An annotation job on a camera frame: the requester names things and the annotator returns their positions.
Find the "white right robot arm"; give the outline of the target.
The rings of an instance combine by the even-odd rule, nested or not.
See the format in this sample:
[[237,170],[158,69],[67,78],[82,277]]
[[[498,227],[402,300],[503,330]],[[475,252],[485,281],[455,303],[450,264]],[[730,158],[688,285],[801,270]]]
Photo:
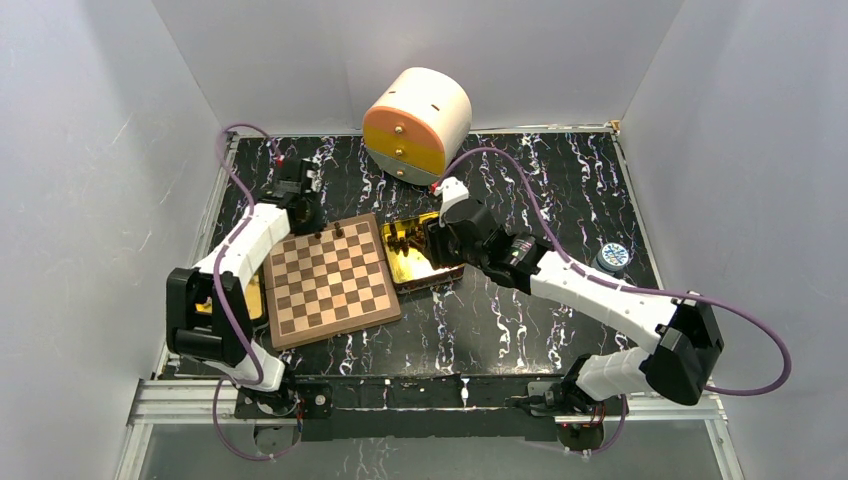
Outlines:
[[539,235],[508,232],[477,200],[461,200],[425,221],[420,242],[435,268],[468,264],[499,286],[570,307],[634,341],[628,350],[579,357],[554,389],[557,408],[587,414],[611,397],[635,392],[695,405],[723,350],[710,306],[636,293],[625,282],[564,260]]

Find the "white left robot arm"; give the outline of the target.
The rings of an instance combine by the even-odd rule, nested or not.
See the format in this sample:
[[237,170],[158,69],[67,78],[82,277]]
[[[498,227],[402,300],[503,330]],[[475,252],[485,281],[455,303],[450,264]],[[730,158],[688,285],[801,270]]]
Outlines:
[[284,362],[254,341],[246,289],[286,236],[324,228],[318,170],[308,159],[281,161],[271,186],[250,200],[224,240],[194,266],[177,267],[166,278],[168,350],[260,392],[260,403],[275,416],[294,411],[299,391],[284,380]]

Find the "gold tin with dark pieces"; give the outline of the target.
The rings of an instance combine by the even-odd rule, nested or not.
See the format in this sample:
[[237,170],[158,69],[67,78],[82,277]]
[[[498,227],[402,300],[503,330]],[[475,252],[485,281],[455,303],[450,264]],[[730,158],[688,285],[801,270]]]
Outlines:
[[463,277],[463,265],[434,269],[419,249],[423,246],[423,224],[437,218],[437,212],[428,212],[380,227],[391,279],[399,294],[454,282]]

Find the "wooden chess board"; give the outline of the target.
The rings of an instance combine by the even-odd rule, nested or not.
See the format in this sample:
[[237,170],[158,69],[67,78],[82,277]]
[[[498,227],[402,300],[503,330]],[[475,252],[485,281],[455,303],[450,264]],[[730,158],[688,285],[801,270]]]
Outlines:
[[277,351],[401,318],[377,219],[366,213],[315,234],[288,235],[263,264],[271,345]]

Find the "gold tin with light pieces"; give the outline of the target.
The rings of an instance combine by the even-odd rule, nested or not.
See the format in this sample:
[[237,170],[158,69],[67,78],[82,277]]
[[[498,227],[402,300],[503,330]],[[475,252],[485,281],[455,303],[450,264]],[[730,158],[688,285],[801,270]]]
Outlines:
[[[263,273],[263,268],[260,268],[251,277],[245,290],[245,305],[255,329],[268,326],[268,312],[263,293]],[[208,275],[207,280],[201,280],[199,291],[190,296],[190,312],[211,315],[214,311],[213,290],[212,277]]]

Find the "round pastel drawer cabinet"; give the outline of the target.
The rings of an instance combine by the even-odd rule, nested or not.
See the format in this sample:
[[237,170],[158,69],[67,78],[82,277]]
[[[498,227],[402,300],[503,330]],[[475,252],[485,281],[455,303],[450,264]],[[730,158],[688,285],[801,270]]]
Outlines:
[[450,166],[471,123],[470,98],[459,83],[436,70],[412,67],[366,111],[362,140],[385,173],[428,186]]

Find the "blue white round cap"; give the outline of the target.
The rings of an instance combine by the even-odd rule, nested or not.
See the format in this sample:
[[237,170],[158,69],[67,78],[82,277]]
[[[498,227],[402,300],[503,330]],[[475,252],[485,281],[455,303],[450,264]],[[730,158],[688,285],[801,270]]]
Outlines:
[[605,243],[601,246],[592,260],[591,267],[610,276],[621,279],[624,270],[631,262],[628,249],[616,242]]

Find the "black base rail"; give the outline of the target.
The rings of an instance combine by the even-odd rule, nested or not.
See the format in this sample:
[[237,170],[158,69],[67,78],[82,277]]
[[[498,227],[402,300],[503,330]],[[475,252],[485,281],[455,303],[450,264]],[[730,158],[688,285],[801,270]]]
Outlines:
[[595,450],[627,411],[618,397],[579,399],[559,375],[301,375],[275,392],[241,390],[235,416],[288,423],[307,442],[517,437]]

